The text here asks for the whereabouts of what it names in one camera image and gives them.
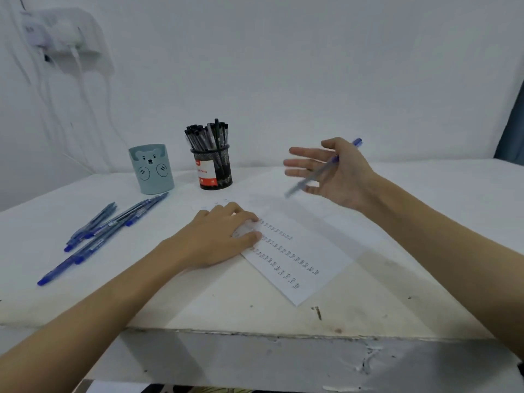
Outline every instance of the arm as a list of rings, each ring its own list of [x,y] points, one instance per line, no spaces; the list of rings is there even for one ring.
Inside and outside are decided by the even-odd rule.
[[[231,237],[258,218],[237,204],[200,211],[185,228],[0,357],[0,391],[69,393],[120,331],[172,277],[229,259],[261,237]]]
[[[355,209],[384,229],[521,359],[524,358],[524,256],[482,237],[377,175],[344,139],[331,150],[291,148],[309,159],[285,160],[289,176],[306,177],[334,153],[340,162],[305,191]]]

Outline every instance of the tabletop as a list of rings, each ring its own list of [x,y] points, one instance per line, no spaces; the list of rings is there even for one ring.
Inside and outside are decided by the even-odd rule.
[[[524,253],[524,168],[498,160],[377,163],[373,168],[459,223]],[[124,210],[147,196],[133,173],[92,175],[0,213],[0,324],[41,326],[176,233],[194,204],[239,193],[274,196],[294,180],[282,168],[233,169],[234,184],[204,191],[195,171],[173,172],[175,188],[84,264],[45,287],[36,282],[65,259],[69,236],[110,202]],[[378,226],[355,211],[300,193],[295,209],[353,262],[294,306],[238,256],[180,274],[129,324],[289,337],[491,338],[489,332]],[[344,246],[347,238],[358,251]]]

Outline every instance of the person's left arm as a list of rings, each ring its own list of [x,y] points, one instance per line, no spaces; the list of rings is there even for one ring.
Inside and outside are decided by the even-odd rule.
[[[70,393],[122,329],[172,277],[211,266],[255,244],[231,235],[255,214],[237,204],[200,211],[152,252],[0,357],[0,391]]]

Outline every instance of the table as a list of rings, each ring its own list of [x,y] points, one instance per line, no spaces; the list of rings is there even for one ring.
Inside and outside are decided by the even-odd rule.
[[[465,226],[524,253],[524,168],[499,160],[377,163],[373,168]],[[146,198],[133,173],[92,175],[0,213],[0,352],[143,257],[193,217],[195,201],[247,187],[282,193],[282,168],[233,169],[203,191],[174,172],[163,204],[88,262],[44,288],[65,240],[111,201]],[[239,256],[175,277],[88,377],[289,391],[524,391],[516,359],[398,244],[354,211],[306,196],[308,228],[367,251],[298,307]]]

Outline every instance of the person's right arm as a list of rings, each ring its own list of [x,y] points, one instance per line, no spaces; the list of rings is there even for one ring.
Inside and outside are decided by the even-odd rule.
[[[384,229],[495,337],[524,359],[524,255],[422,203],[377,175],[342,138],[324,148],[291,148],[306,159],[285,160],[286,174],[306,177],[335,153],[338,166],[305,189],[355,209]]]

